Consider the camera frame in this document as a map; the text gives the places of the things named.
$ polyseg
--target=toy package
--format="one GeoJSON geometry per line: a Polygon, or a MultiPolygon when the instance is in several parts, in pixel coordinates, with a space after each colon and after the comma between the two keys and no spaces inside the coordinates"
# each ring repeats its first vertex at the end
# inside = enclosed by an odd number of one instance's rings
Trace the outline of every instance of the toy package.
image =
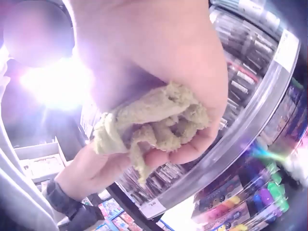
{"type": "Polygon", "coordinates": [[[123,211],[120,205],[113,198],[103,202],[103,207],[105,208],[108,217],[113,217],[123,211]]]}
{"type": "Polygon", "coordinates": [[[132,224],[134,223],[134,219],[127,214],[127,212],[123,212],[120,217],[127,223],[127,224],[132,224]]]}
{"type": "Polygon", "coordinates": [[[112,220],[112,222],[115,224],[115,226],[119,229],[119,231],[130,231],[129,225],[123,221],[120,217],[116,217],[112,220]]]}
{"type": "Polygon", "coordinates": [[[142,231],[142,228],[140,228],[136,223],[130,224],[128,229],[130,231],[142,231]]]}
{"type": "Polygon", "coordinates": [[[102,211],[103,216],[108,217],[108,213],[107,213],[105,207],[103,206],[103,204],[99,204],[98,207],[102,211]]]}
{"type": "Polygon", "coordinates": [[[95,231],[112,231],[112,229],[107,224],[102,224],[95,231]]]}

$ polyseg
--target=price tag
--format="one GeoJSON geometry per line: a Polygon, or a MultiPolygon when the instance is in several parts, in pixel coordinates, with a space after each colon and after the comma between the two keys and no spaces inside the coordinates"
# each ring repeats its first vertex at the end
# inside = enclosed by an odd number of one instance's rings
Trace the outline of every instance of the price tag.
{"type": "Polygon", "coordinates": [[[149,203],[146,203],[141,206],[140,211],[146,218],[152,218],[157,214],[165,211],[166,208],[159,202],[158,199],[154,199],[149,203]]]}
{"type": "Polygon", "coordinates": [[[296,57],[299,40],[287,30],[283,30],[274,61],[283,66],[289,73],[296,57]]]}

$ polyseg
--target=store shelf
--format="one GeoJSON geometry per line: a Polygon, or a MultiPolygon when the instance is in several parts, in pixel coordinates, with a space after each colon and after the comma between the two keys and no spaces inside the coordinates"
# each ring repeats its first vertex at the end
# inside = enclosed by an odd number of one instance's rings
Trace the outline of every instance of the store shelf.
{"type": "MultiPolygon", "coordinates": [[[[211,14],[216,13],[215,8],[212,9],[211,14]]],[[[141,206],[141,212],[148,219],[174,207],[210,184],[241,156],[281,102],[295,68],[299,48],[298,39],[284,30],[263,81],[238,119],[191,171],[155,200],[141,206]]]]}

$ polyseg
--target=green substance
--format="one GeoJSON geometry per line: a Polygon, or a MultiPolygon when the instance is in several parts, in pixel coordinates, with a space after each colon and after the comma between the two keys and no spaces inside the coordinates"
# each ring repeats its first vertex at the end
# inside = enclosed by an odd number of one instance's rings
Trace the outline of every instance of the green substance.
{"type": "Polygon", "coordinates": [[[170,83],[111,113],[104,113],[94,128],[95,152],[102,155],[129,152],[143,185],[153,171],[144,162],[146,151],[151,148],[176,151],[188,143],[197,130],[208,125],[206,109],[194,94],[183,85],[170,83]],[[123,141],[127,133],[129,139],[123,141]]]}

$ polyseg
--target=person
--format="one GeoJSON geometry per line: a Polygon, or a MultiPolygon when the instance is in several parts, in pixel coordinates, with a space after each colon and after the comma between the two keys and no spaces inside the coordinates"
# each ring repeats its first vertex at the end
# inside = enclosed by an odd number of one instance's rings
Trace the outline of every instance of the person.
{"type": "MultiPolygon", "coordinates": [[[[182,164],[199,157],[217,135],[228,93],[223,49],[209,20],[208,1],[63,2],[73,22],[74,55],[92,72],[91,93],[101,111],[109,111],[129,96],[169,81],[189,87],[208,109],[209,128],[176,152],[147,153],[146,164],[182,164]]],[[[0,152],[2,217],[12,220],[14,228],[20,230],[57,230],[54,215],[59,214],[52,211],[31,179],[23,174],[6,134],[0,138],[7,147],[5,153],[0,152]]],[[[96,155],[92,145],[81,149],[53,181],[53,186],[60,188],[62,196],[72,203],[106,188],[131,165],[126,155],[96,155]]],[[[2,230],[8,230],[3,222],[1,225],[2,230]]]]}

